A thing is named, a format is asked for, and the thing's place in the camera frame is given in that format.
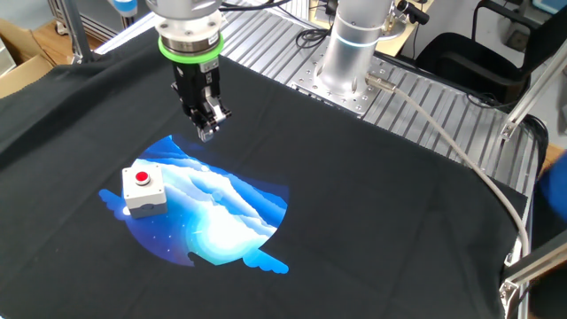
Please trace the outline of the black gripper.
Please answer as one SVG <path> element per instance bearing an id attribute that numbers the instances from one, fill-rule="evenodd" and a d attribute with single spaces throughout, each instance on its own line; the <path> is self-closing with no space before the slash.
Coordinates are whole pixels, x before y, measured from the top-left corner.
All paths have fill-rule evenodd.
<path id="1" fill-rule="evenodd" d="M 221 103 L 219 59 L 198 64 L 173 63 L 175 84 L 183 110 L 203 141 L 210 141 L 230 116 Z"/>

